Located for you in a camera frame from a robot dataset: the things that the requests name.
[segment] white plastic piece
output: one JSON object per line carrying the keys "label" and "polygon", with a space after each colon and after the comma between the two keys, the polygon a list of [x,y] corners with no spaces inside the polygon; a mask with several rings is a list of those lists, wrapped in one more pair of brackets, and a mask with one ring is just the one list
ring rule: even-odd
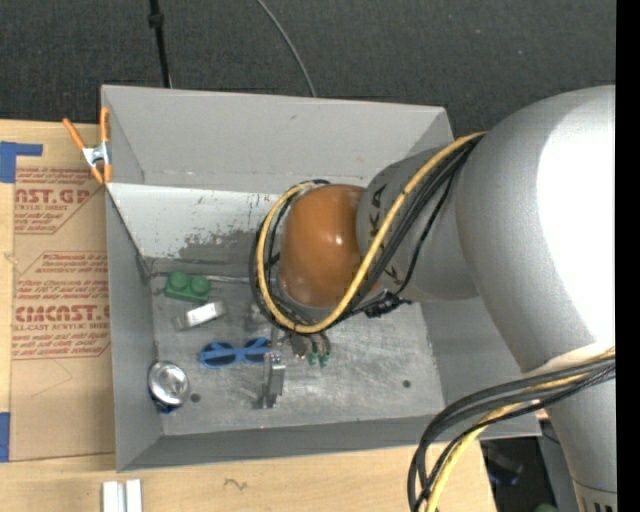
{"label": "white plastic piece", "polygon": [[200,306],[199,308],[187,311],[184,316],[175,317],[173,319],[173,324],[175,325],[176,329],[180,331],[184,329],[190,329],[191,327],[195,327],[210,320],[219,318],[226,312],[226,304],[224,303],[224,301],[218,300],[215,302],[210,302],[209,304],[205,304],[204,306]]}
{"label": "white plastic piece", "polygon": [[142,483],[139,479],[102,484],[102,512],[142,512]]}

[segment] orange clip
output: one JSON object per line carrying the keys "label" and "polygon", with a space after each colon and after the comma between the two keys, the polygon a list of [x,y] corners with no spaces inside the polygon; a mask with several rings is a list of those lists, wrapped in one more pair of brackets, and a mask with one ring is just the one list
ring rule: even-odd
{"label": "orange clip", "polygon": [[[102,107],[102,110],[100,111],[101,142],[95,148],[86,147],[84,141],[82,140],[82,137],[78,133],[78,130],[69,119],[65,117],[62,120],[62,124],[69,132],[69,135],[71,135],[71,139],[73,139],[75,145],[82,151],[85,159],[87,160],[87,163],[91,167],[91,174],[96,179],[96,181],[101,185],[103,185],[105,182],[109,183],[113,175],[113,168],[108,154],[108,143],[111,141],[111,133],[109,127],[109,109],[107,107]],[[96,167],[96,162],[98,160],[104,161],[104,176],[100,174],[100,171]]]}

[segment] yellow cable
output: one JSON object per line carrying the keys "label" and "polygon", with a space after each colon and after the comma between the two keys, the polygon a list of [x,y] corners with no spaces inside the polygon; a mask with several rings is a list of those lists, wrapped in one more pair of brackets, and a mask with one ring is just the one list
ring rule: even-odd
{"label": "yellow cable", "polygon": [[[602,353],[601,355],[599,355],[597,357],[594,357],[594,358],[591,358],[588,361],[597,361],[599,359],[605,359],[605,358],[610,357],[610,356],[615,356],[615,354],[616,354],[616,348],[615,347],[611,347],[607,351]],[[562,378],[562,379],[557,379],[555,381],[547,382],[547,383],[544,383],[544,384],[538,384],[537,386],[532,386],[532,387],[528,388],[528,390],[529,391],[542,391],[542,390],[547,389],[547,388],[554,388],[554,387],[564,386],[565,384],[569,384],[569,383],[571,383],[571,382],[573,382],[575,380],[578,380],[579,378],[583,377],[584,375],[586,375],[586,373],[583,373],[583,374],[580,374],[580,375],[574,375],[572,377],[565,377],[565,378]],[[520,405],[522,405],[522,402],[517,403],[517,404],[505,405],[505,406],[500,407],[498,409],[494,409],[493,411],[487,413],[485,416],[480,418],[476,422],[476,425],[478,425],[480,423],[484,423],[485,421],[489,421],[489,420],[492,420],[492,419],[495,419],[495,418],[499,418],[500,416],[503,416],[503,415],[509,413],[511,410],[515,409],[516,407],[518,407]],[[436,476],[435,481],[433,482],[433,489],[431,490],[431,496],[429,497],[429,501],[427,502],[425,512],[435,512],[436,507],[438,506],[438,501],[440,500],[440,495],[442,494],[444,486],[447,483],[447,480],[449,479],[449,476],[451,475],[451,472],[453,471],[454,466],[456,465],[456,463],[458,462],[458,460],[460,459],[460,457],[462,456],[464,451],[467,449],[467,447],[473,441],[475,441],[475,439],[482,432],[484,432],[487,428],[488,428],[488,425],[485,426],[485,427],[481,427],[479,429],[476,429],[473,432],[467,434],[462,439],[460,439],[460,441],[458,441],[456,446],[451,450],[451,452],[449,453],[449,456],[447,457],[447,460],[444,462],[444,464],[442,466],[442,469],[440,470],[440,472]]]}
{"label": "yellow cable", "polygon": [[267,239],[267,233],[271,226],[271,222],[275,217],[277,210],[287,199],[289,199],[289,197],[293,196],[294,194],[296,194],[297,192],[299,192],[304,188],[309,188],[310,186],[312,186],[312,183],[308,182],[308,183],[303,183],[301,185],[298,185],[297,187],[294,187],[291,190],[289,190],[284,196],[282,196],[276,202],[276,204],[271,208],[271,210],[267,214],[267,217],[265,218],[263,228],[258,238],[258,244],[256,249],[256,265],[257,265],[257,275],[258,275],[258,284],[260,287],[260,292],[262,293],[262,296],[265,300],[265,303],[269,311],[271,311],[271,313],[276,318],[278,323],[280,323],[282,326],[286,327],[287,329],[290,329],[294,332],[298,332],[300,334],[314,334],[314,333],[323,331],[324,329],[328,328],[333,322],[335,322],[340,317],[340,315],[345,311],[345,309],[349,305],[349,302],[351,302],[351,299],[354,297],[354,295],[357,293],[358,289],[360,288],[360,285],[364,281],[367,275],[367,272],[369,270],[369,267],[371,266],[371,263],[373,262],[373,259],[375,258],[375,255],[378,252],[378,249],[380,248],[380,246],[382,245],[382,242],[384,241],[384,237],[389,231],[389,228],[391,227],[393,220],[395,219],[398,211],[400,210],[400,207],[404,203],[409,193],[411,193],[411,191],[414,188],[416,188],[416,186],[420,183],[420,180],[422,180],[422,178],[424,178],[427,175],[427,173],[429,173],[434,167],[436,167],[436,165],[438,165],[442,160],[444,160],[447,156],[449,156],[454,151],[456,151],[460,146],[466,144],[470,140],[480,137],[484,133],[485,132],[474,133],[472,135],[467,135],[465,137],[460,137],[459,139],[456,139],[453,143],[441,149],[436,155],[434,155],[425,165],[423,165],[413,175],[409,183],[407,183],[407,185],[404,187],[402,192],[398,195],[398,197],[396,197],[395,201],[391,205],[391,208],[389,209],[387,215],[385,216],[384,221],[382,222],[382,225],[378,230],[378,233],[374,237],[373,242],[371,243],[371,246],[369,247],[369,250],[367,251],[364,259],[362,260],[362,263],[360,264],[360,267],[358,268],[358,271],[356,272],[356,275],[353,278],[353,281],[351,282],[351,285],[347,289],[347,292],[345,293],[344,297],[342,298],[340,303],[336,306],[336,308],[327,317],[325,317],[323,320],[313,325],[300,325],[292,321],[291,319],[289,319],[285,314],[283,314],[280,311],[280,309],[276,306],[276,304],[273,302],[273,299],[271,298],[271,294],[269,293],[269,288],[267,286],[267,280],[265,277],[265,269],[264,269],[264,248],[265,248],[265,243]]}

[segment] cardboard sheet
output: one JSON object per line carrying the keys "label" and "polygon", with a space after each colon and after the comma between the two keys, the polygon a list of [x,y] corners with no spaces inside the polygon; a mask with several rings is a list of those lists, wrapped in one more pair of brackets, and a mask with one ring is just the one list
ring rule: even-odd
{"label": "cardboard sheet", "polygon": [[61,124],[29,124],[0,125],[4,141],[43,145],[15,172],[9,458],[111,452],[104,188]]}

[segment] green plastic block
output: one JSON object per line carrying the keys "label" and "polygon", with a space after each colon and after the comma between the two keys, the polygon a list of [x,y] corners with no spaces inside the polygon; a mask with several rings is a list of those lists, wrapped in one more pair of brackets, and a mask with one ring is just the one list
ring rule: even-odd
{"label": "green plastic block", "polygon": [[209,300],[211,283],[202,276],[189,277],[184,272],[172,272],[164,289],[166,297],[205,304]]}

